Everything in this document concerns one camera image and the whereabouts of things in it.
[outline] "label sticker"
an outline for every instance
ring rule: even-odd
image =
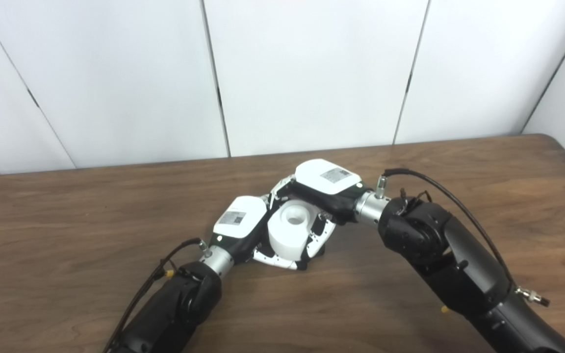
[[[245,217],[245,212],[228,211],[222,215],[219,219],[218,224],[231,224],[233,226],[238,226]]]
[[[337,183],[337,181],[340,181],[341,179],[345,179],[349,177],[350,175],[352,175],[351,172],[348,172],[345,169],[341,169],[337,167],[329,170],[328,172],[325,172],[320,176],[334,184]]]

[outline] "hole in cylinder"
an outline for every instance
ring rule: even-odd
[[[304,223],[307,220],[307,210],[303,207],[289,206],[284,213],[285,219],[294,226]]]

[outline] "black cable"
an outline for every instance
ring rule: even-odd
[[[385,169],[385,173],[383,173],[384,177],[388,178],[392,175],[412,175],[414,177],[420,178],[423,181],[426,181],[427,183],[429,183],[432,186],[434,186],[435,188],[437,188],[442,193],[444,193],[444,195],[446,195],[446,197],[448,197],[452,202],[454,202],[457,206],[459,206],[459,208],[462,210],[462,212],[464,212],[466,217],[468,217],[468,219],[470,219],[472,224],[481,233],[481,236],[483,237],[483,239],[485,239],[485,243],[487,243],[487,245],[489,246],[489,249],[494,254],[494,257],[496,257],[496,261],[498,261],[498,263],[500,263],[500,266],[502,266],[503,270],[505,271],[505,275],[507,275],[507,278],[509,279],[509,282],[515,283],[514,278],[512,277],[511,273],[509,272],[509,268],[507,268],[507,264],[505,264],[505,260],[503,260],[503,257],[500,255],[500,252],[498,251],[498,249],[494,245],[494,242],[491,240],[491,238],[489,237],[487,232],[483,229],[483,226],[481,226],[481,224],[477,221],[477,219],[472,214],[472,212],[470,212],[468,210],[468,208],[461,201],[459,201],[459,199],[457,199],[457,197],[455,195],[453,195],[453,193],[449,192],[447,188],[443,187],[437,181],[431,179],[430,177],[428,177],[428,176],[426,176],[422,173],[415,172],[414,170],[409,170],[409,169],[406,169],[406,168]]]
[[[106,343],[106,346],[102,350],[102,353],[107,353],[110,350],[112,344],[114,344],[114,341],[121,334],[121,331],[123,331],[124,326],[128,321],[128,317],[130,317],[130,314],[132,314],[132,311],[136,307],[137,303],[139,303],[139,300],[141,300],[141,298],[145,295],[145,293],[147,293],[148,290],[150,290],[150,287],[155,282],[155,280],[162,277],[162,276],[158,277],[158,274],[161,273],[161,271],[164,274],[164,270],[163,270],[164,265],[168,263],[168,261],[170,261],[171,257],[173,257],[176,254],[176,252],[179,252],[182,248],[186,248],[187,246],[199,244],[200,241],[202,241],[200,238],[191,238],[188,241],[184,241],[182,244],[178,245],[174,250],[172,250],[168,255],[166,255],[164,259],[161,260],[161,262],[154,269],[154,271],[152,271],[150,277],[148,277],[148,279],[145,280],[141,288],[139,288],[139,290],[136,292],[136,294],[130,301],[130,304],[128,304],[128,307],[124,311],[124,314],[121,316],[121,319],[119,320],[119,323],[115,327],[115,330],[112,332],[112,335],[110,335],[110,339],[108,339],[108,343]]]

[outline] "silver cylindrical joint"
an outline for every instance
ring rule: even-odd
[[[232,266],[235,264],[232,256],[228,251],[220,248],[217,245],[210,247],[210,256],[202,256],[200,262],[209,266],[219,275],[219,277],[224,278],[224,276],[231,270]]]
[[[368,191],[357,200],[355,204],[355,216],[359,223],[378,228],[379,219],[381,219],[383,210],[390,201],[390,198],[383,197],[378,199],[375,194],[376,193],[373,191]]]
[[[374,197],[377,199],[383,199],[385,197],[385,186],[387,184],[387,177],[384,175],[379,176],[379,182],[376,183],[376,193]]]

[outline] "metal fitting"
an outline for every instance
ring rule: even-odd
[[[385,198],[385,186],[387,185],[387,178],[384,175],[379,176],[379,181],[376,183],[376,192],[374,197],[377,199]]]
[[[204,253],[204,257],[211,257],[211,255],[213,255],[213,252],[210,250],[208,245],[206,245],[206,241],[201,240],[198,246],[200,247],[200,250],[202,250],[202,252]]]
[[[527,290],[525,288],[518,287],[515,292],[518,295],[522,295],[529,303],[537,303],[547,307],[551,304],[550,300],[538,295],[534,290]]]

